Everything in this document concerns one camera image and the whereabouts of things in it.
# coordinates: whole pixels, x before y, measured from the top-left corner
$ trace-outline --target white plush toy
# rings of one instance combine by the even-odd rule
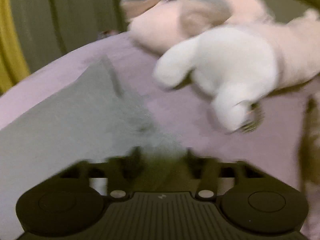
[[[315,10],[288,24],[252,23],[212,28],[169,49],[157,62],[156,80],[167,88],[192,80],[213,96],[221,124],[235,131],[251,105],[320,72],[320,21]]]

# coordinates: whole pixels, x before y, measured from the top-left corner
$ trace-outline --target gray blanket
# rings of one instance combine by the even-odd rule
[[[157,176],[145,185],[149,190],[183,154],[174,137],[154,125],[141,98],[122,87],[109,60],[98,60],[76,82],[0,131],[0,214],[5,214],[0,238],[10,239],[19,227],[15,203],[23,192],[79,159],[99,161],[134,146],[142,146],[147,158],[156,157],[149,169],[162,169],[149,173]],[[166,165],[159,167],[161,161]],[[12,221],[12,228],[4,221]]]

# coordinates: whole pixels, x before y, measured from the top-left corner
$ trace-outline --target plush toy arm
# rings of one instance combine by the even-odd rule
[[[158,60],[153,77],[165,88],[179,85],[194,69],[198,37],[187,39],[170,48]]]
[[[160,0],[121,0],[120,6],[124,11],[126,20],[130,22],[132,18],[143,14],[159,1]]]
[[[231,16],[225,0],[181,0],[180,23],[190,37],[223,24]]]

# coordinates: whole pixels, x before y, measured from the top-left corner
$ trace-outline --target stuffed animal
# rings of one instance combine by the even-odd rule
[[[263,0],[121,0],[131,38],[163,54],[213,26],[273,21]]]
[[[192,80],[213,96],[212,109],[230,131],[246,125],[251,105],[271,91],[304,83],[320,72],[316,10],[288,24],[222,25],[169,49],[154,78],[173,88]]]

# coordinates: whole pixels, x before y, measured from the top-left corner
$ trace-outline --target yellow curtain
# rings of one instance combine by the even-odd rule
[[[10,0],[0,0],[0,92],[30,75],[11,14]]]

